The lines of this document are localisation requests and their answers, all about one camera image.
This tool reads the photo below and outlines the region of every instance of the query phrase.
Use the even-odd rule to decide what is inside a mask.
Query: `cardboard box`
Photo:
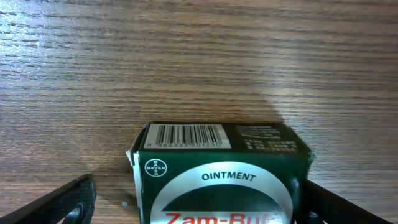
[[[313,161],[284,124],[151,123],[127,156],[142,224],[293,223]]]

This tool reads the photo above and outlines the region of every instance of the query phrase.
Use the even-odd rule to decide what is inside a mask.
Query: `bayer cross logo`
[[[151,177],[162,177],[167,172],[167,165],[160,159],[151,159],[145,163],[145,172]]]

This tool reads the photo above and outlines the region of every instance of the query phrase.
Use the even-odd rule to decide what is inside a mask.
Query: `white label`
[[[220,124],[151,124],[146,149],[231,149]]]
[[[281,212],[184,212],[164,211],[179,196],[214,185],[240,185],[272,198]],[[194,167],[172,179],[156,196],[150,212],[151,224],[288,224],[293,202],[285,185],[269,171],[244,162],[213,162]]]

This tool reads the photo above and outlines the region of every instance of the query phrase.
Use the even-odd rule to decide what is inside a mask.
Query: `wood grain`
[[[148,121],[284,121],[309,178],[398,222],[398,2],[0,2],[0,215],[84,173],[93,223],[138,223]],[[129,202],[122,207],[121,202]]]

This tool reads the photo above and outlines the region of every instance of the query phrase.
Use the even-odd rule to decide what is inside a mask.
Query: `zam-buk ointment box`
[[[150,123],[127,155],[142,224],[293,223],[313,160],[284,124]]]

